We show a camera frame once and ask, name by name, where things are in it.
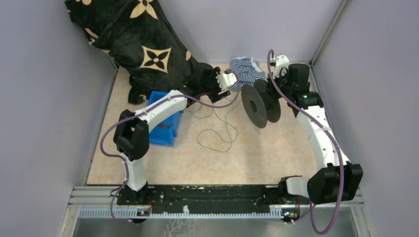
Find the blue white striped cloth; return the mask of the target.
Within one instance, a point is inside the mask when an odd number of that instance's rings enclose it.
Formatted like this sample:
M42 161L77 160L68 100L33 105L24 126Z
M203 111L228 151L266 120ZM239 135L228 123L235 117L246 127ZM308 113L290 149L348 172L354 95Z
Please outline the blue white striped cloth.
M236 83L230 86L230 90L238 91L244 85L254 86L259 79L265 80L265 71L258 61L251 57L236 57L230 62L230 70L237 78Z

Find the aluminium frame rail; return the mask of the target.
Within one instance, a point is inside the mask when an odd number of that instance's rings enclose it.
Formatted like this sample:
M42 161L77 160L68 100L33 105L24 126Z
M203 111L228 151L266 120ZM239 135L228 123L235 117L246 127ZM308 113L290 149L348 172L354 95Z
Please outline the aluminium frame rail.
M334 207L338 189L315 191L313 197L293 195L282 185L148 185L140 191L117 186L74 187L69 205L144 207L153 214L268 213L271 208Z

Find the black beige floral blanket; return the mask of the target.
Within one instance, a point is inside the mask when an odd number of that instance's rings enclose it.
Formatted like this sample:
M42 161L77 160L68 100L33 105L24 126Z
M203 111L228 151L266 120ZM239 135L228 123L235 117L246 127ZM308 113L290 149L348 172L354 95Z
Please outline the black beige floral blanket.
M157 0L67 0L65 6L89 44L128 71L130 104L143 103L152 91L187 87L204 94L193 75L199 63Z

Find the black cable spool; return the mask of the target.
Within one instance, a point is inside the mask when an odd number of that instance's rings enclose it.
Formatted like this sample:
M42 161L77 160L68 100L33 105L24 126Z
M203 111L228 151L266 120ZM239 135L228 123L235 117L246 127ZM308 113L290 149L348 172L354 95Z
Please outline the black cable spool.
M258 79L254 85L244 85L241 89L242 104L251 122L264 128L267 122L276 123L281 117L278 99L271 98L267 91L268 82Z

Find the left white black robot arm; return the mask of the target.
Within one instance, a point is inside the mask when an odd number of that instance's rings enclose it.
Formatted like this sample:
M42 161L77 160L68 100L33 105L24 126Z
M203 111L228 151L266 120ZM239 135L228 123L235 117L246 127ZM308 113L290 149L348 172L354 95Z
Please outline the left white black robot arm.
M113 141L126 167L125 184L130 189L130 200L143 204L148 198L143 157L150 147L149 133L173 114L199 102L203 95L210 99L209 106L215 107L217 101L230 94L230 87L237 81L230 70L222 72L219 67L199 63L183 86L141 110L121 113Z

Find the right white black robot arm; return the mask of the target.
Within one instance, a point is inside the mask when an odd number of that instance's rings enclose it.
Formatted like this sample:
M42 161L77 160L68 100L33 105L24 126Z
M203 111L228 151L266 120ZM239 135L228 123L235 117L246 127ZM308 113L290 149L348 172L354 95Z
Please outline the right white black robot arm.
M311 177L290 176L281 180L278 197L292 203L297 196L324 204L353 200L363 170L353 164L341 150L326 118L320 95L310 90L310 68L306 64L278 66L278 75L268 72L271 98L284 98L303 127L316 159L317 172Z

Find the blue plastic bin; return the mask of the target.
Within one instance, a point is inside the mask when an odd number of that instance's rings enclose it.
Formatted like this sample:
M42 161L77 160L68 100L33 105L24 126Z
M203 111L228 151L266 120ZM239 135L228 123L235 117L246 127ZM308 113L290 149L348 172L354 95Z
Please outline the blue plastic bin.
M173 146L177 137L177 130L186 105L185 97L176 97L181 92L171 90L170 92L152 91L148 107L154 107L147 113L145 119L149 127L149 141L151 144Z

